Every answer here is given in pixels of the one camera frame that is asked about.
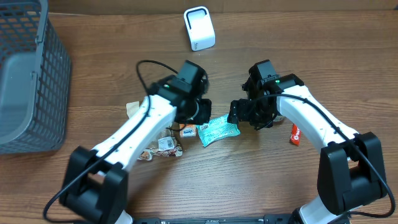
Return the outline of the orange small box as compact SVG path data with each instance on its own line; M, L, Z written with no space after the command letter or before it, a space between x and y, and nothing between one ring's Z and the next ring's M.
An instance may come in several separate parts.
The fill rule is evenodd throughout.
M190 138L197 135L197 126L195 124L179 124L179 128L181 138Z

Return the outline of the teal wet wipes pack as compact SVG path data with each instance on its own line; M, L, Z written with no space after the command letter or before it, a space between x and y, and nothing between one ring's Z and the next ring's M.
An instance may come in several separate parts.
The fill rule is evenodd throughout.
M228 114L215 118L203 125L197 126L198 136L204 147L211 143L241 134L236 124L227 121Z

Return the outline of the beige snack pouch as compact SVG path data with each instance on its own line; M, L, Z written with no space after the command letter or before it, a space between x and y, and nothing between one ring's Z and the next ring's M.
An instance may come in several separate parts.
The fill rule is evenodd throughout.
M180 157L182 154L182 146L177 141L174 132L164 129L149 143L137 160L152 161L155 156Z

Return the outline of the red coffee stick sachet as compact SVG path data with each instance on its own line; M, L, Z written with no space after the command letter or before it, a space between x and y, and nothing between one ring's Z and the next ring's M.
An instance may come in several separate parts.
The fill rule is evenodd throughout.
M299 146L300 138L301 138L301 130L298 128L298 126L296 124L293 124L291 135L290 135L290 142L293 145Z

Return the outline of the green lid jar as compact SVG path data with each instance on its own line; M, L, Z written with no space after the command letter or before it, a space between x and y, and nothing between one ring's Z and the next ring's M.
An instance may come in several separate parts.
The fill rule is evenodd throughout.
M280 121L283 121L284 120L284 116L282 116L282 115L278 115L278 116L276 116L275 117L275 119L274 119L274 122L280 122Z

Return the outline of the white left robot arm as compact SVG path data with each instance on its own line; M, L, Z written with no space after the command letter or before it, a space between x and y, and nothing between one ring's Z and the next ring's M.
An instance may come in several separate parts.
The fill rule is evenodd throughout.
M127 213L129 173L146 147L173 122L209 122L211 101L202 96L208 83L155 83L138 111L92 149L70 155L59 195L82 223L133 223Z

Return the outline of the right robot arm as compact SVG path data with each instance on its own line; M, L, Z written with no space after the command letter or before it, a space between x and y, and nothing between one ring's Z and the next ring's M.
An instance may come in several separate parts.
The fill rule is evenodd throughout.
M283 223L349 223L359 207L392 192L386 183L381 142L336 119L294 74L268 75L243 84L246 99L231 102L228 122L271 127L278 115L293 122L320 154L317 197L280 216Z

